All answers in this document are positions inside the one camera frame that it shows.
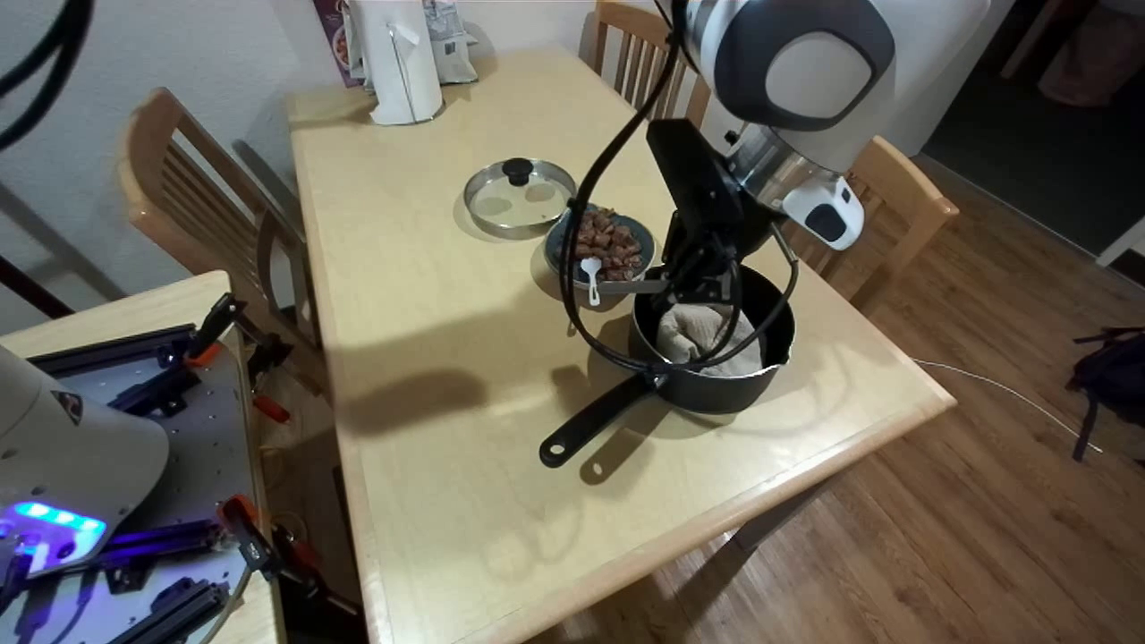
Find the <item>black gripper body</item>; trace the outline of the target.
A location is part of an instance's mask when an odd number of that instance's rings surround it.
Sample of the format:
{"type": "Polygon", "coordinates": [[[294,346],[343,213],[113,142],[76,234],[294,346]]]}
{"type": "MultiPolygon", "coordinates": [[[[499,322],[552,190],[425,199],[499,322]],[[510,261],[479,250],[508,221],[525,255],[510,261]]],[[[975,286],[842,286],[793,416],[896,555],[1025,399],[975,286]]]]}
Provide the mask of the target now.
{"type": "Polygon", "coordinates": [[[677,203],[660,248],[666,292],[737,306],[741,264],[769,240],[775,213],[756,203],[688,117],[647,124],[647,148],[677,203]]]}

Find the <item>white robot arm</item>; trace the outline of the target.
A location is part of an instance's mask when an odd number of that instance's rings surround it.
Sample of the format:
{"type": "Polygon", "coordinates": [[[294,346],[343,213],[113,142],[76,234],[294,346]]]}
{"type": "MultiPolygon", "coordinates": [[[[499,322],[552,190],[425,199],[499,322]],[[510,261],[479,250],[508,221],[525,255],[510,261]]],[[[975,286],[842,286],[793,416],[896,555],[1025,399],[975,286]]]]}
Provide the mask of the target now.
{"type": "Polygon", "coordinates": [[[666,0],[672,42],[712,98],[745,123],[715,153],[688,117],[655,117],[647,148],[677,214],[657,292],[737,306],[741,261],[783,217],[831,250],[861,234],[861,203],[842,180],[843,117],[895,61],[874,0],[666,0]]]}

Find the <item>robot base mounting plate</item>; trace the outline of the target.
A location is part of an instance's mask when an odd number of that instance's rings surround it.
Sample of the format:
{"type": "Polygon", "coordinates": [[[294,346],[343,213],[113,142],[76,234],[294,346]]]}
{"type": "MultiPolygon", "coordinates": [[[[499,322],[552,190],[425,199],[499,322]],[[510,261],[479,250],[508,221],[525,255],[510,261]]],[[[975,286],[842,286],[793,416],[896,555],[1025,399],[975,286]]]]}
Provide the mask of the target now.
{"type": "Polygon", "coordinates": [[[245,377],[203,271],[0,340],[0,644],[281,644],[227,502],[245,377]]]}

